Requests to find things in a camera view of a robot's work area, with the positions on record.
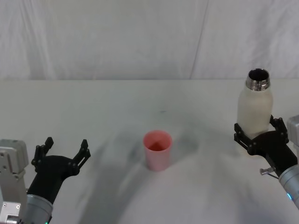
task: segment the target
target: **white bottle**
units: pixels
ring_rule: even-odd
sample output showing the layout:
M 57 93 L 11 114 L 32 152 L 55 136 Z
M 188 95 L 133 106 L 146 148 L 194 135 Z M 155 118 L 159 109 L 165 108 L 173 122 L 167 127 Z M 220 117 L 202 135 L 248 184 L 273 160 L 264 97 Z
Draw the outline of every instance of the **white bottle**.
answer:
M 251 70 L 239 96 L 237 119 L 250 139 L 268 131 L 272 106 L 269 73 L 264 69 Z

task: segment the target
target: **bottle opening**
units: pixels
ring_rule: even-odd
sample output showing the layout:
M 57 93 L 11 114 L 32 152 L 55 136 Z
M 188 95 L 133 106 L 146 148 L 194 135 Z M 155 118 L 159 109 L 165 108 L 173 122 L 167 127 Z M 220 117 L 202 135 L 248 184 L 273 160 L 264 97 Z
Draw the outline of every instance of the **bottle opening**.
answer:
M 265 69 L 253 69 L 248 76 L 254 81 L 263 81 L 269 78 L 269 73 Z
M 253 69 L 248 73 L 246 86 L 253 91 L 263 91 L 270 87 L 269 73 L 265 69 Z

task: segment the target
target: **white table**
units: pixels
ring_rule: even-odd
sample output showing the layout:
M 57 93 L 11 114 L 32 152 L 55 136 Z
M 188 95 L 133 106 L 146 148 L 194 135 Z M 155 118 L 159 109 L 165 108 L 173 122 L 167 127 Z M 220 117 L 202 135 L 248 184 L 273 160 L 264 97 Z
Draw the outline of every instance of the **white table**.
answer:
M 299 80 L 273 80 L 273 115 L 299 113 Z M 0 137 L 73 157 L 86 138 L 90 160 L 67 179 L 52 224 L 293 224 L 299 211 L 261 157 L 233 141 L 235 81 L 30 81 L 0 83 Z M 144 165 L 142 137 L 173 139 L 173 165 Z M 26 186 L 35 172 L 27 167 Z

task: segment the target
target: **plastic cup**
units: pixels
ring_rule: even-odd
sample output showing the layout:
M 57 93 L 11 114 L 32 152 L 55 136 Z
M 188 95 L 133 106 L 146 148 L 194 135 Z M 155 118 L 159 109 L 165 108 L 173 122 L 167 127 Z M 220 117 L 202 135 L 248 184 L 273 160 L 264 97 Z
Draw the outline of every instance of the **plastic cup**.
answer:
M 143 138 L 146 162 L 150 170 L 162 171 L 170 165 L 171 136 L 164 131 L 148 132 Z

